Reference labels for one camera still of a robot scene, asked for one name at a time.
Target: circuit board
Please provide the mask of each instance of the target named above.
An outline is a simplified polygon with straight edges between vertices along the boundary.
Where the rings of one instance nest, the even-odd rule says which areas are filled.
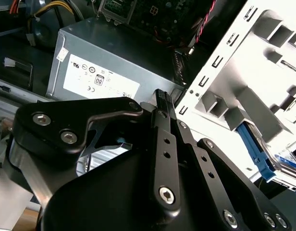
[[[107,0],[104,9],[125,19],[132,15],[129,26],[153,36],[158,42],[169,44],[180,41],[183,30],[190,29],[190,22],[198,18],[197,1]]]
[[[170,42],[177,38],[195,5],[195,0],[137,0],[130,26]]]
[[[134,0],[107,0],[104,8],[123,18],[127,18]]]

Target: wooden surface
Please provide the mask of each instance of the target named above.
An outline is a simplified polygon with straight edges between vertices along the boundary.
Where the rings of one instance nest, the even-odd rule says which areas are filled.
[[[13,228],[13,231],[34,231],[38,212],[26,209]]]

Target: screw head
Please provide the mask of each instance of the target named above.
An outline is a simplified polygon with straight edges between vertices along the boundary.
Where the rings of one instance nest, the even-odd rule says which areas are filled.
[[[173,192],[169,188],[161,187],[159,190],[159,194],[161,199],[165,203],[171,205],[174,202],[175,196],[173,195]]]
[[[187,125],[184,122],[180,122],[180,126],[183,127],[184,129],[187,128]]]
[[[282,219],[282,217],[278,214],[276,214],[276,218],[277,220],[279,221],[279,223],[284,227],[284,228],[287,228],[287,223],[284,221],[284,219]]]
[[[206,144],[210,147],[210,148],[214,148],[213,143],[211,143],[211,141],[206,141]]]
[[[273,219],[272,219],[267,213],[264,214],[264,217],[265,217],[265,219],[267,220],[267,222],[268,222],[273,228],[276,227],[275,222],[273,221]]]
[[[138,106],[137,106],[136,103],[134,103],[134,102],[130,102],[129,105],[130,105],[130,107],[132,107],[132,108],[135,109],[135,110],[138,109]]]
[[[50,117],[48,117],[45,114],[36,114],[33,116],[33,121],[41,126],[46,126],[49,125],[51,123],[51,119]]]
[[[70,132],[70,131],[64,131],[61,134],[61,139],[62,139],[62,141],[64,141],[65,143],[68,143],[68,144],[73,144],[73,143],[77,142],[77,136],[73,132]]]
[[[226,222],[233,228],[238,228],[238,222],[236,221],[235,217],[232,215],[231,212],[228,210],[224,210],[223,216],[226,220]]]

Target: blue plastic latch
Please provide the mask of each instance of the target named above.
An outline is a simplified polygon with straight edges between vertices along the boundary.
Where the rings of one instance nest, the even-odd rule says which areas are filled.
[[[261,151],[257,144],[254,142],[253,138],[249,134],[245,124],[241,124],[236,131],[241,136],[248,153],[250,157],[252,157],[252,160],[254,164],[258,167],[259,172],[261,173],[262,177],[266,181],[270,181],[272,178],[274,178],[276,175],[275,173],[270,169],[270,166],[268,165],[267,161],[269,161],[269,158],[267,154],[264,151]]]

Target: motherboard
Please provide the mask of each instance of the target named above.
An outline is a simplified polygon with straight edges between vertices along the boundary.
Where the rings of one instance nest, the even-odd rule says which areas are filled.
[[[196,4],[194,0],[138,0],[130,26],[170,43],[178,38]]]
[[[99,11],[170,46],[189,37],[209,5],[209,0],[102,0]]]

